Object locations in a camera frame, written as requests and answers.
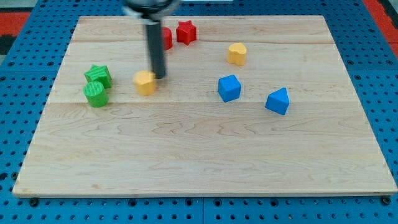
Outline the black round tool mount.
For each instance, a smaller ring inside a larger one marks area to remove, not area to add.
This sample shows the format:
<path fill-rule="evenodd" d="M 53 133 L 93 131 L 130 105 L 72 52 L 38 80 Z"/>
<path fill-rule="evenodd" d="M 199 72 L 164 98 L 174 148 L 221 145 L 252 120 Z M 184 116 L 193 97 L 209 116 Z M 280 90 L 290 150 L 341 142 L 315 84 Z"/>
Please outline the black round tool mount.
<path fill-rule="evenodd" d="M 175 12 L 180 2 L 181 0 L 125 0 L 123 11 L 127 16 L 157 22 Z"/>

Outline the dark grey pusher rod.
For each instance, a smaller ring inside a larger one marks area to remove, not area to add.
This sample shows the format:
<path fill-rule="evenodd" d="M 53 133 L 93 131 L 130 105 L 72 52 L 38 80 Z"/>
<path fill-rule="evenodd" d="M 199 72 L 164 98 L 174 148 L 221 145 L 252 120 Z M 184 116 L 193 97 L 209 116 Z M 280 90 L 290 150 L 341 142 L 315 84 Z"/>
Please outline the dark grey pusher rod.
<path fill-rule="evenodd" d="M 151 70 L 156 79 L 163 79 L 166 76 L 166 66 L 161 22 L 155 21 L 145 25 L 145 28 Z"/>

